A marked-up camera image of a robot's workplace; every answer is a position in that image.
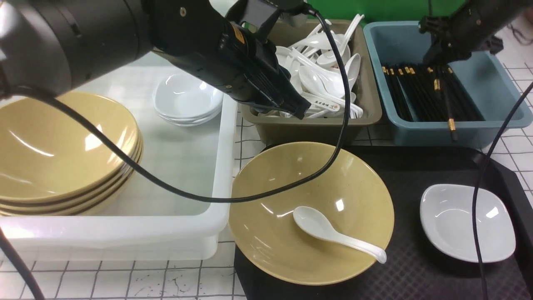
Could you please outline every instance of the robotic arm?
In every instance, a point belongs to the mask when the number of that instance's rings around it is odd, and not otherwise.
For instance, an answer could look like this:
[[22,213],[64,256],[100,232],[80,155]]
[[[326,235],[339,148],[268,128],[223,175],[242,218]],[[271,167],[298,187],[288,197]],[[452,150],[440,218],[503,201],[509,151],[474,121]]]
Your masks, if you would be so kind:
[[475,51],[498,53],[503,42],[494,34],[532,5],[533,0],[467,0],[450,17],[424,17],[420,32],[432,36],[424,63],[445,65]]
[[58,96],[153,51],[259,112],[302,119],[310,103],[267,36],[279,18],[305,22],[303,5],[240,0],[224,18],[208,0],[0,0],[1,97],[14,86]]

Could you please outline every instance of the white tiled countertop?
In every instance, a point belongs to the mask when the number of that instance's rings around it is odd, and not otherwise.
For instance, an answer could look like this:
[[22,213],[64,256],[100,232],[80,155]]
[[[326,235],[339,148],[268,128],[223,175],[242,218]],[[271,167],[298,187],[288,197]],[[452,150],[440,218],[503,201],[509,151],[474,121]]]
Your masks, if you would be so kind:
[[[533,29],[519,19],[515,25],[533,37]],[[533,46],[521,46],[508,29],[499,34],[505,50],[498,55],[516,87],[523,91],[533,81]],[[533,101],[528,106],[533,110]],[[237,116],[233,157],[236,175],[265,145],[253,126]],[[355,145],[392,146],[388,125],[363,130]],[[533,206],[533,125],[509,130],[493,158],[515,171]],[[91,299],[200,299],[245,300],[233,269],[235,243],[226,228],[214,257],[204,261],[27,262],[46,298]],[[33,298],[10,262],[0,261],[0,299]]]

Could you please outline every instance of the stack of yellow bowls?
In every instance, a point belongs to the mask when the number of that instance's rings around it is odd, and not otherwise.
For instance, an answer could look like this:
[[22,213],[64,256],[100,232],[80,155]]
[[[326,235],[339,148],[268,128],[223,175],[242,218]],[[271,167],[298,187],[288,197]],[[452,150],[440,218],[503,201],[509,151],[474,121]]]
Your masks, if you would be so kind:
[[[81,92],[59,98],[139,162],[141,132],[111,99]],[[124,189],[133,170],[59,110],[33,99],[0,108],[0,215],[92,215]]]

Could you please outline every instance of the white plate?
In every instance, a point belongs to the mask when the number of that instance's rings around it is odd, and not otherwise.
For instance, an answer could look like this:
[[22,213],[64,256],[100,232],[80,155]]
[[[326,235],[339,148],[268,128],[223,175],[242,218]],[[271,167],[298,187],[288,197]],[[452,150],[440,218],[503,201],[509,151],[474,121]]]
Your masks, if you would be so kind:
[[172,119],[202,119],[222,106],[223,93],[185,72],[160,82],[154,92],[159,115]]
[[[422,196],[420,218],[427,237],[440,251],[477,263],[472,230],[473,195],[472,186],[431,186]],[[500,198],[479,189],[476,215],[483,262],[499,262],[513,255],[516,248],[513,224]]]
[[170,123],[172,125],[181,126],[181,127],[194,127],[194,126],[198,126],[198,125],[211,121],[216,116],[218,116],[221,111],[222,111],[222,106],[219,109],[215,110],[213,114],[207,117],[203,117],[201,119],[196,119],[196,120],[194,119],[172,119],[172,118],[169,118],[163,115],[159,115],[159,117],[161,117],[167,123]]

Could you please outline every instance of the blue plastic bin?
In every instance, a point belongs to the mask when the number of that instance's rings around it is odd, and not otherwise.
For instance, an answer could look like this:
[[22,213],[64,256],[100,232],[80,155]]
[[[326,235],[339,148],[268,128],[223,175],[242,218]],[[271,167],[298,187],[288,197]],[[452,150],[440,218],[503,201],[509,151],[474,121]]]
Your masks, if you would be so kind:
[[[383,105],[393,124],[396,145],[483,148],[492,143],[520,97],[496,57],[477,52],[467,61],[450,64],[485,119],[483,122],[456,122],[459,141],[452,143],[446,122],[407,122],[398,116],[382,71],[382,64],[421,63],[431,44],[430,35],[420,34],[418,22],[414,21],[370,23],[364,33]],[[523,103],[508,128],[524,128],[532,122],[533,114]]]

